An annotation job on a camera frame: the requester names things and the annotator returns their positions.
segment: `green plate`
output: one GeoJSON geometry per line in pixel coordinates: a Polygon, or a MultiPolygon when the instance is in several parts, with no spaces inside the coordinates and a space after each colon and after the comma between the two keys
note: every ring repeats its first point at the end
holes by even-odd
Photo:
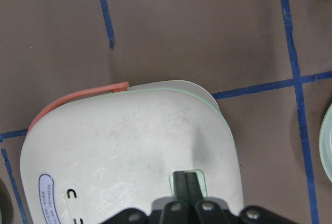
{"type": "Polygon", "coordinates": [[[320,155],[325,173],[332,181],[332,105],[328,108],[321,127],[320,155]]]}

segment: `blue tape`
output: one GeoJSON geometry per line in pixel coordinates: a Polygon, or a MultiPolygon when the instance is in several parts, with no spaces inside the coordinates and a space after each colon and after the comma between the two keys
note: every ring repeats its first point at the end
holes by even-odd
{"type": "Polygon", "coordinates": [[[229,91],[224,91],[224,92],[219,92],[219,93],[213,93],[212,97],[215,100],[221,100],[221,99],[226,99],[226,98],[240,96],[240,95],[246,95],[246,94],[251,94],[251,93],[269,91],[269,90],[273,90],[273,89],[291,87],[292,85],[293,85],[292,79],[281,80],[281,81],[275,81],[275,82],[266,83],[266,84],[260,84],[260,85],[256,85],[256,86],[250,86],[250,87],[246,87],[246,88],[239,88],[239,89],[234,89],[234,90],[229,90],[229,91]]]}
{"type": "Polygon", "coordinates": [[[0,143],[6,138],[26,136],[26,133],[27,133],[27,129],[2,133],[2,134],[0,134],[0,143]]]}
{"type": "Polygon", "coordinates": [[[292,36],[293,25],[292,25],[291,11],[290,11],[291,8],[289,6],[288,0],[280,0],[280,1],[281,1],[282,14],[283,14],[284,25],[285,25],[285,33],[286,33],[289,60],[290,60],[290,65],[292,67],[293,80],[294,80],[295,97],[296,97],[296,102],[297,102],[297,116],[298,116],[298,122],[299,122],[299,128],[300,128],[303,158],[305,161],[305,169],[306,169],[307,187],[308,187],[310,212],[311,212],[311,222],[312,222],[312,224],[319,224],[316,189],[315,189],[314,174],[313,174],[313,167],[312,167],[310,142],[309,142],[308,129],[307,129],[305,99],[304,99],[303,88],[302,88],[302,78],[301,78],[301,74],[300,74],[297,53],[296,53],[296,49],[294,47],[293,36],[292,36]]]}
{"type": "Polygon", "coordinates": [[[107,0],[100,0],[100,4],[101,4],[101,7],[102,7],[102,11],[103,11],[107,36],[108,36],[108,39],[109,39],[109,46],[110,46],[110,49],[113,49],[114,30],[113,30],[112,21],[110,19],[109,12],[108,12],[107,0]]]}
{"type": "Polygon", "coordinates": [[[315,75],[308,75],[302,77],[302,83],[310,83],[324,79],[331,79],[332,78],[332,71],[323,72],[315,75]]]}
{"type": "Polygon", "coordinates": [[[10,166],[10,163],[9,163],[9,159],[8,159],[6,149],[1,149],[1,153],[2,153],[2,156],[5,159],[5,165],[6,165],[7,173],[8,173],[8,176],[9,176],[11,187],[14,191],[14,195],[15,195],[15,198],[16,198],[17,205],[18,205],[20,213],[21,213],[22,221],[23,221],[24,224],[28,224],[27,218],[26,218],[26,215],[25,215],[25,211],[24,211],[24,208],[23,208],[23,204],[22,204],[22,201],[21,201],[21,197],[20,197],[20,194],[19,194],[19,190],[17,188],[15,179],[12,176],[12,170],[11,170],[11,166],[10,166]]]}

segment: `screw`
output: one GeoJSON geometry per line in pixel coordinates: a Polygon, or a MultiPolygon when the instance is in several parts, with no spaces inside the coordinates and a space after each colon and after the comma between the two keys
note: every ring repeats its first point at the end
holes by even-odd
{"type": "Polygon", "coordinates": [[[140,215],[139,214],[131,214],[129,215],[129,221],[138,221],[140,219],[140,215]]]}
{"type": "Polygon", "coordinates": [[[205,210],[205,211],[211,211],[213,208],[214,208],[214,205],[213,203],[211,202],[204,202],[202,204],[202,208],[205,210]]]}
{"type": "Polygon", "coordinates": [[[249,209],[246,214],[247,217],[252,220],[257,220],[260,216],[259,212],[255,209],[249,209]]]}
{"type": "Polygon", "coordinates": [[[172,204],[172,206],[171,206],[171,211],[179,211],[180,209],[181,209],[181,204],[179,204],[179,203],[174,203],[174,204],[172,204]]]}

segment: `brown floor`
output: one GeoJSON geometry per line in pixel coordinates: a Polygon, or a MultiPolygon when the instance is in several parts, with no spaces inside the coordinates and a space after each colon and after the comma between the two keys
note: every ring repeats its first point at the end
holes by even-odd
{"type": "MultiPolygon", "coordinates": [[[[289,1],[301,75],[332,71],[332,0],[289,1]]],[[[99,0],[0,0],[0,133],[27,128],[63,95],[113,82],[183,79],[215,93],[292,78],[280,0],[107,2],[113,50],[99,0]]],[[[318,138],[332,80],[304,84],[303,90],[320,223],[330,223],[332,183],[320,162],[318,138]]],[[[294,87],[218,104],[234,135],[245,205],[311,223],[294,87]]],[[[5,139],[0,146],[31,223],[19,175],[23,140],[5,139]]],[[[22,223],[0,160],[11,223],[22,223]]]]}

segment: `label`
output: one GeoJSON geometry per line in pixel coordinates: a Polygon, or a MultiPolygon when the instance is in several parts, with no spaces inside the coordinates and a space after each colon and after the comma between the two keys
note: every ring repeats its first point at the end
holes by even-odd
{"type": "Polygon", "coordinates": [[[61,224],[54,203],[54,181],[47,175],[39,177],[39,199],[47,224],[61,224]]]}

